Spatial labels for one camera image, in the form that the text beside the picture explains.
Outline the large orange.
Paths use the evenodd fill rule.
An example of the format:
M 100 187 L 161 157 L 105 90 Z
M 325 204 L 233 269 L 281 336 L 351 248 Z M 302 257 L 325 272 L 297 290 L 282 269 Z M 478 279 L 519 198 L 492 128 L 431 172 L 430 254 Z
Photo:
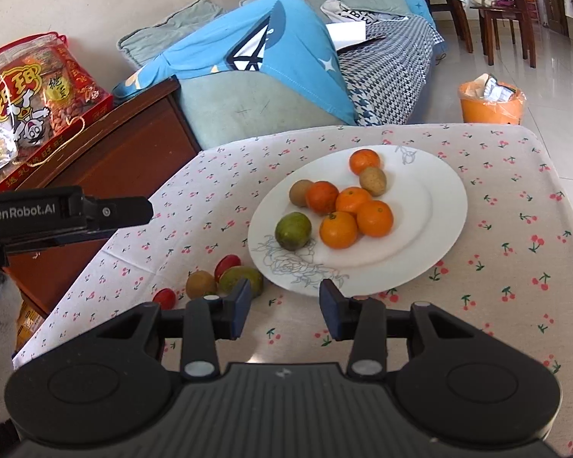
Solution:
M 381 157 L 374 150 L 360 149 L 351 154 L 349 167 L 353 174 L 359 176 L 364 169 L 379 169 L 381 167 Z
M 342 211 L 335 211 L 325 216 L 319 234 L 322 242 L 332 249 L 349 248 L 359 237 L 355 217 Z

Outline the small orange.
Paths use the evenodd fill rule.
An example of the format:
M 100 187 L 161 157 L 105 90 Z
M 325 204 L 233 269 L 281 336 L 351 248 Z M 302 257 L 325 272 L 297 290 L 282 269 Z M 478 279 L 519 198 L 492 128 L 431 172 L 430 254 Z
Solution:
M 339 192 L 335 200 L 335 210 L 356 216 L 360 207 L 371 201 L 372 196 L 367 190 L 352 186 Z
M 305 192 L 307 208 L 317 215 L 327 215 L 335 211 L 338 188 L 328 181 L 317 181 Z
M 394 217 L 390 206 L 382 201 L 362 204 L 356 214 L 359 232 L 371 238 L 387 236 L 393 228 Z

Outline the green round fruit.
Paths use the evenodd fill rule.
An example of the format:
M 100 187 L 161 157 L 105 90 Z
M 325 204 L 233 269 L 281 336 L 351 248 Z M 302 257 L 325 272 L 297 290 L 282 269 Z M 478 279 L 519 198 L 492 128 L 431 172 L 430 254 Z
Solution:
M 281 248 L 296 251 L 308 243 L 311 231 L 309 218 L 301 212 L 292 212 L 277 222 L 274 237 Z

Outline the white plate with flower drawing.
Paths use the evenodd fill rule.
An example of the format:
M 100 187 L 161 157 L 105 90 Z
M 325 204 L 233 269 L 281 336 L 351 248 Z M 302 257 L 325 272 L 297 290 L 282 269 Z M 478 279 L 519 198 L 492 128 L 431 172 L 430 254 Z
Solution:
M 317 297 L 325 279 L 347 297 L 371 295 L 413 280 L 450 251 L 468 214 L 466 190 L 456 171 L 438 156 L 413 147 L 377 145 L 374 150 L 388 178 L 381 198 L 394 215 L 391 232 L 382 238 L 361 237 L 347 249 L 331 249 L 317 232 L 321 216 L 306 210 L 314 228 L 309 242 L 297 251 L 279 246 L 275 226 L 296 209 L 288 199 L 295 182 L 327 180 L 339 189 L 356 184 L 349 168 L 354 151 L 329 153 L 283 178 L 254 211 L 248 250 L 266 279 L 309 297 Z

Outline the brown kiwi front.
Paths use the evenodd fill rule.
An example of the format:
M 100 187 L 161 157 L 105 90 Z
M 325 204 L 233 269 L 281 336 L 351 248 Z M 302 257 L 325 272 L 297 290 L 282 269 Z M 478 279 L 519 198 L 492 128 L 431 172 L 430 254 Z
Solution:
M 359 174 L 360 187 L 373 197 L 380 197 L 387 191 L 387 177 L 382 169 L 368 166 Z

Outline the brown kiwi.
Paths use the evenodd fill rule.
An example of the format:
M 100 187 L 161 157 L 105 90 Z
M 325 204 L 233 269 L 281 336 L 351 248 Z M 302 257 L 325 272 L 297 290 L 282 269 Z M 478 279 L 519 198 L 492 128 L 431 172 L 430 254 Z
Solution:
M 373 197 L 380 197 L 387 191 L 387 177 L 382 169 L 368 166 L 359 174 L 360 187 Z
M 290 202 L 298 208 L 306 208 L 306 193 L 311 186 L 312 182 L 307 179 L 295 182 L 288 192 Z

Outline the brown kiwi back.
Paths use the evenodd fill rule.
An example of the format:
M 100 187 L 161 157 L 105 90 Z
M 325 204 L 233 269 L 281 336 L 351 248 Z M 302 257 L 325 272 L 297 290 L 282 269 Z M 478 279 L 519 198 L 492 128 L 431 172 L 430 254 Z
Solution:
M 290 202 L 298 208 L 306 208 L 306 193 L 311 186 L 312 182 L 307 179 L 295 182 L 288 192 Z

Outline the shiny golden kiwi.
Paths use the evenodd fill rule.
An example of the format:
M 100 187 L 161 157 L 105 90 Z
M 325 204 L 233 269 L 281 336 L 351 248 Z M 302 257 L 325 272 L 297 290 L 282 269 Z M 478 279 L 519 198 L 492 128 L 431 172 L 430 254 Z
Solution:
M 212 274 L 204 270 L 199 270 L 188 276 L 185 290 L 188 298 L 193 300 L 215 294 L 217 292 L 217 285 Z

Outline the cardboard box on floor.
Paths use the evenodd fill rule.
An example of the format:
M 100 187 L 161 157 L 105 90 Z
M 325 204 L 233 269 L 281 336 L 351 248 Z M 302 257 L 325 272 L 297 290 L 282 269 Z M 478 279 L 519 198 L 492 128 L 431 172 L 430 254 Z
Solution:
M 29 342 L 43 321 L 44 317 L 27 300 L 24 300 L 17 318 L 16 353 Z

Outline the red snack gift bag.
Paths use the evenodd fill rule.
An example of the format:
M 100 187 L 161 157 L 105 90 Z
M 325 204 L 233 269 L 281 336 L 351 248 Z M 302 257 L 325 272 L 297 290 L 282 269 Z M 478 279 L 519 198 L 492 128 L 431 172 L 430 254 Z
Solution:
M 0 48 L 0 192 L 16 188 L 51 155 L 112 109 L 112 95 L 55 31 Z

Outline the grey green cushion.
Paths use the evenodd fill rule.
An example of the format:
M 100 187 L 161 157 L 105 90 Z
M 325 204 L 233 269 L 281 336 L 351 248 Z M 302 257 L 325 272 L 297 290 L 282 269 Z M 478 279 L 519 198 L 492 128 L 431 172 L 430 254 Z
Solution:
M 211 0 L 195 0 L 162 22 L 134 30 L 121 37 L 117 49 L 134 67 L 140 68 L 180 39 L 191 35 L 224 14 Z

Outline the houndstooth sofa cover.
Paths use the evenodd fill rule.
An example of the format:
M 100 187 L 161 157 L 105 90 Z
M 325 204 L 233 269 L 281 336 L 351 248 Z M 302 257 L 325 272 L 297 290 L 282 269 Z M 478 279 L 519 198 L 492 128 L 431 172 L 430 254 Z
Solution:
M 423 17 L 373 17 L 365 40 L 338 52 L 358 126 L 406 124 L 418 113 L 423 90 L 444 38 Z

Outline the orange waste bin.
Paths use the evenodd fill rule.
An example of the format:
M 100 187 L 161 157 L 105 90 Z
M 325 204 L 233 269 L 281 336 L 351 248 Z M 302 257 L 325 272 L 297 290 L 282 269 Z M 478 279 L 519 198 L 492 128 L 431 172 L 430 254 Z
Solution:
M 458 87 L 461 116 L 466 123 L 520 125 L 526 95 L 511 84 L 501 82 L 490 73 Z

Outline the white paper on sofa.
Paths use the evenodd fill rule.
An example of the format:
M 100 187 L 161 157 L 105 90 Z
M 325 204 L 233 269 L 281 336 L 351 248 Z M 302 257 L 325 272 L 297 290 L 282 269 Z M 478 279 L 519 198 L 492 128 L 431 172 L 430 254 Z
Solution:
M 330 23 L 326 28 L 336 51 L 366 41 L 366 24 L 362 21 Z

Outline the dark wooden chair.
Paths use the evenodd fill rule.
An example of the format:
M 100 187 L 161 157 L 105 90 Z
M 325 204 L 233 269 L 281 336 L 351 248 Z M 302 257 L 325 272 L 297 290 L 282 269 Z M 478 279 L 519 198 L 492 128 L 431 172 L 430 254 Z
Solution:
M 494 65 L 494 51 L 500 48 L 498 23 L 506 21 L 512 42 L 515 42 L 515 24 L 518 24 L 523 59 L 531 68 L 537 67 L 533 23 L 527 0 L 471 0 L 471 3 L 471 9 L 478 13 L 482 50 L 487 64 Z

